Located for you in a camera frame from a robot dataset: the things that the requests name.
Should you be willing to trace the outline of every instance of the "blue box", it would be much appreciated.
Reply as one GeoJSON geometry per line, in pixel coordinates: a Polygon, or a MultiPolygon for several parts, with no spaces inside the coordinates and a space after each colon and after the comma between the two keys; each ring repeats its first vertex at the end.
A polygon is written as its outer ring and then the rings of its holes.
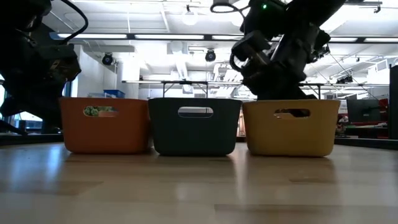
{"type": "Polygon", "coordinates": [[[110,94],[110,95],[114,95],[117,98],[124,98],[124,96],[126,95],[125,93],[123,93],[120,90],[104,90],[104,93],[110,94]]]}

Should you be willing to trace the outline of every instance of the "plastic storage bin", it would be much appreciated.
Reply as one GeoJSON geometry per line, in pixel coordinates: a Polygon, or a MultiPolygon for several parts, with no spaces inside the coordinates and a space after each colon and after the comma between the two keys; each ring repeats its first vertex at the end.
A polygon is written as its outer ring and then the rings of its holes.
{"type": "Polygon", "coordinates": [[[114,95],[117,98],[124,98],[124,96],[126,95],[120,90],[104,90],[104,93],[107,93],[107,94],[110,94],[110,95],[114,95]]]}
{"type": "Polygon", "coordinates": [[[246,141],[251,154],[323,157],[333,150],[339,101],[282,100],[243,104],[246,141]],[[309,110],[296,118],[284,109],[309,110]]]}
{"type": "Polygon", "coordinates": [[[65,147],[82,154],[137,154],[148,149],[149,114],[145,100],[61,98],[65,147]],[[87,116],[87,106],[112,107],[87,116]]]}
{"type": "Polygon", "coordinates": [[[156,98],[148,104],[154,147],[159,154],[225,156],[233,152],[241,101],[156,98]],[[209,113],[179,112],[186,107],[211,109],[209,113]]]}

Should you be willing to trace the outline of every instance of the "orange bin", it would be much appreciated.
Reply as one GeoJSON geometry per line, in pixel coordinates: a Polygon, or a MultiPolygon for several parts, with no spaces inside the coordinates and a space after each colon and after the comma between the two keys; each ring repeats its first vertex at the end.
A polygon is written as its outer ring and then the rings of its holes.
{"type": "Polygon", "coordinates": [[[146,100],[61,98],[65,147],[80,154],[138,154],[148,149],[149,113],[146,100]],[[112,107],[96,116],[87,106],[112,107]]]}
{"type": "Polygon", "coordinates": [[[327,156],[334,146],[339,107],[336,100],[244,103],[248,149],[262,156],[327,156]],[[291,109],[305,110],[309,116],[295,117],[291,109]]]}

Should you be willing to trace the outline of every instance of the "security camera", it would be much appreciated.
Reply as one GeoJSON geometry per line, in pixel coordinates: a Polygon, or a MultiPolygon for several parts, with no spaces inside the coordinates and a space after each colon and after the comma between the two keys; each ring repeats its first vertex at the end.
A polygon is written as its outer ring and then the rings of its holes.
{"type": "Polygon", "coordinates": [[[102,63],[104,65],[112,65],[113,63],[112,53],[105,53],[105,56],[102,58],[102,63]]]}
{"type": "Polygon", "coordinates": [[[214,62],[216,60],[216,53],[214,53],[214,50],[207,50],[205,59],[207,62],[214,62]]]}

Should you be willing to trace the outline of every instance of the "computer monitor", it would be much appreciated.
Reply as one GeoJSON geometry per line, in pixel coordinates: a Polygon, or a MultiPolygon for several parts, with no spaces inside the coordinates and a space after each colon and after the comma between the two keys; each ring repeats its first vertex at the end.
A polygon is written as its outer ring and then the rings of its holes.
{"type": "Polygon", "coordinates": [[[347,100],[348,121],[381,121],[379,100],[347,100]]]}

